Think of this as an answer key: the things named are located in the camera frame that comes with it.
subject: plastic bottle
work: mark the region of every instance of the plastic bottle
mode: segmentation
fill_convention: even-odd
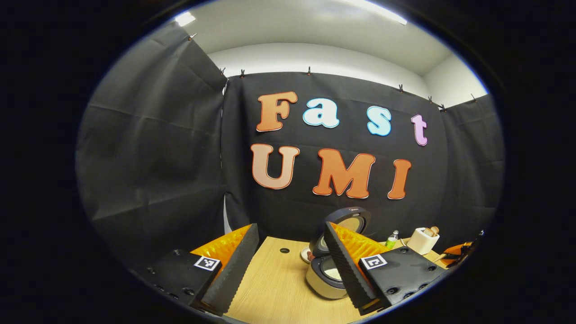
[[[394,248],[394,244],[398,241],[398,231],[394,231],[392,235],[386,240],[386,244],[384,244],[390,250]]]

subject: screw hole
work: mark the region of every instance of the screw hole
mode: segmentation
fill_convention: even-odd
[[[188,287],[182,288],[182,291],[183,291],[186,295],[194,296],[194,291],[193,291],[191,288],[188,288]]]

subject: black curtain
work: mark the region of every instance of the black curtain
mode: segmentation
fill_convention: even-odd
[[[95,90],[79,130],[84,207],[128,266],[223,234],[226,78],[188,37],[170,24],[124,53]]]
[[[261,105],[258,97],[294,91],[298,101],[290,104],[289,116],[278,120],[280,130],[258,132]],[[302,114],[306,103],[314,98],[327,98],[338,105],[338,126],[307,125]],[[370,106],[386,108],[392,115],[392,130],[387,136],[372,135],[367,129],[366,110]],[[427,123],[428,143],[416,143],[411,118],[420,114]],[[269,156],[268,174],[280,175],[280,146],[295,146],[293,178],[280,190],[260,186],[252,177],[252,151],[255,143],[274,148]],[[348,167],[360,153],[376,157],[368,183],[366,199],[316,195],[322,166],[318,151],[338,150]],[[349,77],[312,73],[260,73],[233,77],[226,89],[222,117],[222,166],[228,186],[226,212],[232,229],[258,223],[261,237],[307,241],[319,221],[336,209],[361,206],[372,213],[372,222],[364,234],[383,241],[395,229],[403,237],[414,228],[436,225],[446,190],[448,168],[446,130],[436,104],[399,89]],[[408,172],[406,196],[388,199],[395,178],[394,161],[406,159],[412,164]],[[459,217],[446,214],[445,217]],[[441,235],[451,235],[441,228]]]
[[[441,116],[452,172],[447,173],[434,223],[450,235],[441,236],[436,251],[473,240],[487,227],[500,202],[505,171],[504,139],[492,95],[450,107]]]

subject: orange letter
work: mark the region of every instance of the orange letter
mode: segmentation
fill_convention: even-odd
[[[392,190],[388,193],[389,199],[402,199],[406,196],[404,187],[406,186],[406,178],[408,177],[408,170],[412,167],[412,163],[408,160],[394,161],[396,168],[396,175],[394,176],[394,184]]]
[[[256,125],[257,131],[279,130],[282,128],[282,123],[277,120],[276,114],[280,114],[282,119],[288,117],[290,106],[285,100],[295,103],[298,101],[298,96],[296,96],[294,91],[290,91],[258,97],[258,101],[262,103],[262,112],[260,113],[260,123]]]
[[[321,149],[318,151],[318,156],[322,158],[322,171],[320,171],[318,186],[312,189],[313,193],[324,196],[331,195],[330,179],[332,179],[338,196],[344,193],[344,190],[352,182],[346,196],[360,199],[368,197],[370,169],[376,161],[374,156],[364,153],[358,154],[348,169],[344,165],[342,155],[337,150]]]
[[[270,145],[252,144],[250,146],[254,157],[252,159],[252,176],[259,185],[270,189],[286,188],[292,181],[294,170],[294,158],[300,154],[298,148],[292,146],[280,146],[278,152],[282,154],[282,173],[280,178],[268,176],[268,156],[274,150]]]

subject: open lid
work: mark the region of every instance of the open lid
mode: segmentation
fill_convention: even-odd
[[[356,233],[362,233],[370,222],[370,212],[362,207],[347,207],[326,216],[320,222],[312,241],[310,241],[310,251],[314,257],[324,257],[329,255],[328,246],[324,241],[324,227],[327,221],[345,227]]]

